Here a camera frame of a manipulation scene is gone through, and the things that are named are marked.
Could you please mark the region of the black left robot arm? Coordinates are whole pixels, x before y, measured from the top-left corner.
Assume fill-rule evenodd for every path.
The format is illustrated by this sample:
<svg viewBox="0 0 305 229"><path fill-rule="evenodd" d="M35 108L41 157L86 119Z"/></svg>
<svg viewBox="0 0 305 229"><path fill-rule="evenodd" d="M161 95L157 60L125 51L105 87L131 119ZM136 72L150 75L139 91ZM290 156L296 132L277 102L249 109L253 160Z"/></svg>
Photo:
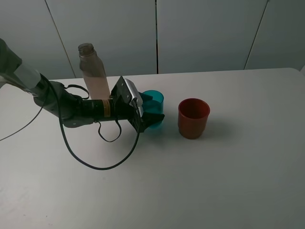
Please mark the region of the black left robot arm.
<svg viewBox="0 0 305 229"><path fill-rule="evenodd" d="M67 128L98 122L128 120L141 133L164 119L163 114L143 110L143 102L151 96L137 91L134 83L120 77L108 100L89 100L67 92L60 82L49 81L36 69L27 67L4 40L0 41L1 81L31 94L34 102L56 117Z"/></svg>

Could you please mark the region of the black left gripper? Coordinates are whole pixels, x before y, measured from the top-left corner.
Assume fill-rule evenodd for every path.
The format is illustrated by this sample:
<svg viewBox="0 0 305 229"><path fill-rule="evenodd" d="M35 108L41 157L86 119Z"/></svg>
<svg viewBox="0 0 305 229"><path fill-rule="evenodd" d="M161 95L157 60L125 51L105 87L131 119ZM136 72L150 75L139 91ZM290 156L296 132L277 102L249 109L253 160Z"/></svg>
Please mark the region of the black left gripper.
<svg viewBox="0 0 305 229"><path fill-rule="evenodd" d="M126 119L134 127L136 131L140 131L141 117L136 102L132 102L132 106L129 105L128 96L130 93L124 81L125 78L119 77L116 85L111 91L111 96L114 102L114 109L119 119ZM147 102L153 99L151 95L145 93L139 93L143 102ZM145 128L159 125L164 120L164 114L144 113L142 116L143 125Z"/></svg>

